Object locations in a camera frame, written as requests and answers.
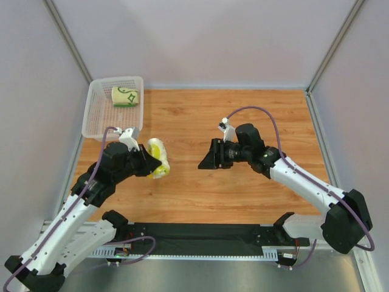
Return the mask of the white yellow patterned towel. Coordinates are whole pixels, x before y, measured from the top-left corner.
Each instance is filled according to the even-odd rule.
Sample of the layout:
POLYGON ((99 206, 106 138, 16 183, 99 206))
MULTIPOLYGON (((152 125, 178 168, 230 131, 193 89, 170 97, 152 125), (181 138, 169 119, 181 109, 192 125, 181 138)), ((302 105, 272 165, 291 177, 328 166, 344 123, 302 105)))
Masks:
POLYGON ((170 173, 170 165, 168 163, 167 151, 164 143, 158 138, 152 138, 148 140, 148 153, 158 159, 162 164, 155 169, 150 177, 152 179, 159 179, 167 176, 170 173))

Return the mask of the green patterned towel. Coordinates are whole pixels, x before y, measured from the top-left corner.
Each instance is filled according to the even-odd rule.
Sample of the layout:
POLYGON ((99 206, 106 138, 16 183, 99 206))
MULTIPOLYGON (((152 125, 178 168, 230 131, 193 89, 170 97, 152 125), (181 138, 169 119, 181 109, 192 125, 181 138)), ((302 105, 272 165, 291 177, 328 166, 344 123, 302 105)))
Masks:
POLYGON ((118 108, 135 107, 140 103, 139 92, 125 87, 113 87, 111 99, 113 106, 118 108))

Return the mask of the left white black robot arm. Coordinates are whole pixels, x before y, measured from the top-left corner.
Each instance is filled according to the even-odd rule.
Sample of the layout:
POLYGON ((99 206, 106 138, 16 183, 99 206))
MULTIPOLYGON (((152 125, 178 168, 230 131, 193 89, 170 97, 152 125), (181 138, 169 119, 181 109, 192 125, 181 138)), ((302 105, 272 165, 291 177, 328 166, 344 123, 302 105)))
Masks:
POLYGON ((151 175, 167 165, 167 152, 157 139, 149 140, 146 147, 121 142, 105 145, 43 235, 22 255, 6 260, 10 279, 18 279, 30 291, 59 291, 75 267, 103 245, 127 246, 143 240, 155 245, 152 236, 134 237, 128 220, 114 210, 104 213, 83 235, 75 238, 74 234, 115 193, 119 183, 132 176, 151 175))

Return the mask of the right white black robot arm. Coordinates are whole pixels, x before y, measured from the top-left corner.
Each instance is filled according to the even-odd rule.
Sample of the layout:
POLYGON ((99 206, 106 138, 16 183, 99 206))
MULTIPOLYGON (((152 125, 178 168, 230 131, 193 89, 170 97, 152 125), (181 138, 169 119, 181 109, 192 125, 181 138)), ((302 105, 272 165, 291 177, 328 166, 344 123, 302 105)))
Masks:
POLYGON ((372 229, 366 201, 359 191, 346 192, 302 169, 278 148, 265 145, 251 123, 234 128, 223 119, 219 129, 224 136, 211 140, 199 169, 229 169, 236 162, 246 162, 254 172, 291 189, 320 212, 319 216, 286 214, 280 224, 290 238, 321 239, 347 254, 372 229))

